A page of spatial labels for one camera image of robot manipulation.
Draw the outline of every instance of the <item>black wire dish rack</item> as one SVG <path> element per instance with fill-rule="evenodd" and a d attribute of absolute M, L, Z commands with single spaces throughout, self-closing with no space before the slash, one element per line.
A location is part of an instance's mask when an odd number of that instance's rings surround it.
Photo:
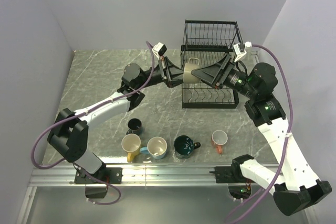
<path fill-rule="evenodd" d="M 213 65 L 231 54 L 239 42 L 242 37 L 237 22 L 186 20 L 181 67 L 189 58 L 198 58 L 201 67 Z M 216 90 L 202 82 L 182 84 L 183 108 L 234 109 L 238 103 L 238 93 L 230 88 Z"/>

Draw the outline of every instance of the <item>gray marble countertop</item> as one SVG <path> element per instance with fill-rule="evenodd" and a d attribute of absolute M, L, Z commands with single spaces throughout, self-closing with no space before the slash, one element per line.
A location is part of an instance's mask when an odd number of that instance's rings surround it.
<path fill-rule="evenodd" d="M 180 65 L 180 51 L 168 50 L 165 54 Z M 112 95 L 120 87 L 125 66 L 137 63 L 144 70 L 151 66 L 148 50 L 80 50 L 76 51 L 70 73 L 61 98 L 59 109 L 77 110 L 92 105 Z M 250 69 L 254 63 L 245 59 Z M 275 163 L 276 159 L 262 134 L 248 117 L 244 103 L 236 109 L 183 109 L 181 87 L 167 88 L 158 84 L 142 91 L 146 97 L 134 110 L 120 114 L 90 130 L 88 148 L 97 156 L 108 158 L 109 163 L 126 163 L 126 153 L 121 140 L 127 131 L 127 122 L 138 118 L 144 125 L 140 136 L 142 146 L 149 139 L 160 136 L 167 141 L 168 150 L 161 160 L 149 155 L 135 157 L 136 163 L 230 163 L 233 158 L 250 154 L 261 163 Z M 223 154 L 219 155 L 211 145 L 211 134 L 223 130 L 228 135 Z M 180 160 L 174 155 L 173 142 L 177 136 L 188 135 L 201 147 L 188 159 Z M 48 145 L 44 164 L 50 164 L 61 156 Z"/>

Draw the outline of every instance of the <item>yellow mug handle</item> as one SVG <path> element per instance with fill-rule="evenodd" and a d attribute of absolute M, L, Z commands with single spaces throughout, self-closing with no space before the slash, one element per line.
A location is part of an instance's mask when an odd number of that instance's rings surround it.
<path fill-rule="evenodd" d="M 133 161 L 135 155 L 133 153 L 127 153 L 127 162 L 130 163 Z"/>

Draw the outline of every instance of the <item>black mug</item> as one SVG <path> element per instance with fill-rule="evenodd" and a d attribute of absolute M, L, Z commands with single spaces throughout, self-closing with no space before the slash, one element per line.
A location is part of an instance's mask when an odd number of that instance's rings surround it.
<path fill-rule="evenodd" d="M 127 123 L 128 131 L 126 132 L 126 135 L 128 134 L 135 134 L 140 135 L 143 132 L 142 123 L 137 118 L 132 118 Z"/>
<path fill-rule="evenodd" d="M 194 143 L 188 136 L 178 136 L 174 141 L 175 156 L 181 159 L 189 158 L 192 152 L 200 146 L 200 142 Z"/>

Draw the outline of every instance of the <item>light blue mug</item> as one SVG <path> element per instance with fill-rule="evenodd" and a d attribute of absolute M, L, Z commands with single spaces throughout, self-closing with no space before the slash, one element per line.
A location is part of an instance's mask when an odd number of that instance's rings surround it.
<path fill-rule="evenodd" d="M 140 149 L 140 153 L 150 154 L 155 159 L 162 159 L 167 153 L 167 142 L 162 137 L 155 136 L 148 141 L 147 147 Z"/>

